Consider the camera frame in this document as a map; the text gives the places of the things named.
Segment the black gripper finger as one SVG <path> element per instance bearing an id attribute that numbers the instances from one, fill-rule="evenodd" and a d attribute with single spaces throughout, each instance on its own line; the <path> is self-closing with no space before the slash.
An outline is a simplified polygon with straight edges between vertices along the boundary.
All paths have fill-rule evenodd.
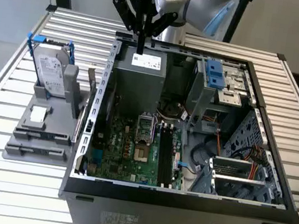
<path id="1" fill-rule="evenodd" d="M 143 14 L 141 12 L 133 14 L 130 10 L 127 0 L 112 0 L 117 13 L 121 17 L 126 29 L 133 31 L 137 38 L 136 53 L 140 54 L 141 44 L 143 40 L 142 25 L 143 25 Z"/>
<path id="2" fill-rule="evenodd" d="M 154 12 L 150 11 L 146 15 L 146 21 L 143 28 L 143 36 L 141 40 L 140 54 L 143 54 L 144 44 L 147 37 L 156 37 L 161 34 L 168 26 L 170 26 L 177 18 L 177 12 L 169 12 L 162 15 L 159 19 L 152 22 Z"/>

